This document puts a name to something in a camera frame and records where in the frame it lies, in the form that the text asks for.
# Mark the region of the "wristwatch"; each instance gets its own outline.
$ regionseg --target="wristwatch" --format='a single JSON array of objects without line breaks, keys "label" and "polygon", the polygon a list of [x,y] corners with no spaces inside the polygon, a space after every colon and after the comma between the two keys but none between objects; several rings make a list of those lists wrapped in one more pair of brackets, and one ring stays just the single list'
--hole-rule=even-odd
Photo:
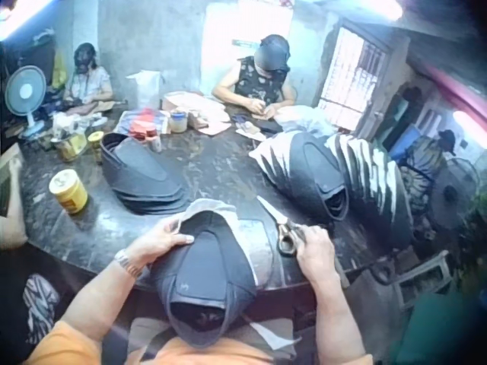
[{"label": "wristwatch", "polygon": [[142,274],[143,268],[138,268],[130,262],[124,249],[118,251],[113,258],[114,261],[118,262],[131,276],[137,279]]}]

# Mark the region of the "light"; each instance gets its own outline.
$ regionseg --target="light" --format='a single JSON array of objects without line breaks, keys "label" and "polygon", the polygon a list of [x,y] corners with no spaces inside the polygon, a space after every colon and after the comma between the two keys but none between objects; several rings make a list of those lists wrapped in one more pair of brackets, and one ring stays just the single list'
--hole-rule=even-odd
[{"label": "light", "polygon": [[471,139],[477,142],[482,148],[487,148],[487,132],[479,123],[461,110],[454,112],[454,119]]},{"label": "light", "polygon": [[0,23],[0,42],[46,7],[52,0],[19,0],[10,17]]},{"label": "light", "polygon": [[403,16],[403,8],[396,0],[362,0],[363,6],[382,15],[390,21],[397,21]]},{"label": "light", "polygon": [[0,21],[6,21],[10,17],[11,10],[0,6]]}]

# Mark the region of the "orange shirt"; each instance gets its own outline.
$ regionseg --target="orange shirt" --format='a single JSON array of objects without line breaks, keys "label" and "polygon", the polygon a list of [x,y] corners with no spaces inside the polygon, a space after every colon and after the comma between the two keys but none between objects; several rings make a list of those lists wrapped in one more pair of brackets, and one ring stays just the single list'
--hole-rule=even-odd
[{"label": "orange shirt", "polygon": [[[127,359],[128,365],[140,363],[144,349],[135,351]],[[26,362],[30,365],[100,365],[98,346],[64,322],[57,322],[54,329],[37,345]],[[156,358],[144,365],[163,364],[211,364],[211,365],[261,365],[272,363],[262,351],[229,338],[220,339],[205,350],[196,350],[180,338],[170,340]],[[347,365],[371,365],[370,355]]]}]

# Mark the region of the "yellow can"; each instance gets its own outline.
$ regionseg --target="yellow can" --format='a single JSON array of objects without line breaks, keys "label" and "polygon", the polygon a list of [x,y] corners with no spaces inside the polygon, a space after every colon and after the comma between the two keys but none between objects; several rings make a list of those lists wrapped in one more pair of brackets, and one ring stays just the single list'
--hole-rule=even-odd
[{"label": "yellow can", "polygon": [[54,175],[49,183],[49,191],[69,214],[78,213],[88,201],[88,193],[83,183],[76,171],[71,169]]},{"label": "yellow can", "polygon": [[91,149],[93,150],[94,159],[98,164],[101,164],[101,146],[100,142],[105,134],[103,132],[93,132],[88,137]]}]

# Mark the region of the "hand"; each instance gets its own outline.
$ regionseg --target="hand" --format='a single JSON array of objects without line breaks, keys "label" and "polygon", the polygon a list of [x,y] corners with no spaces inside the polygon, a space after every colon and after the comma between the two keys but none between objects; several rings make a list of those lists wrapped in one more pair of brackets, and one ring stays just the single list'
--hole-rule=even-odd
[{"label": "hand", "polygon": [[89,103],[93,103],[94,100],[93,100],[93,97],[84,97],[83,98],[83,104],[89,104]]},{"label": "hand", "polygon": [[266,102],[260,99],[248,99],[245,107],[254,114],[262,115],[264,108],[266,107]]},{"label": "hand", "polygon": [[163,218],[146,234],[140,236],[127,249],[130,262],[139,268],[155,261],[174,246],[187,245],[194,241],[193,236],[178,234],[174,231],[177,217]]},{"label": "hand", "polygon": [[279,104],[278,103],[270,104],[268,107],[266,107],[264,109],[264,116],[266,116],[267,120],[274,118],[274,116],[278,110],[279,110]]},{"label": "hand", "polygon": [[335,270],[335,246],[321,227],[300,226],[306,242],[298,246],[298,263],[312,285],[338,278]]},{"label": "hand", "polygon": [[8,169],[10,170],[10,175],[18,177],[22,170],[22,161],[18,157],[14,157],[8,163]]}]

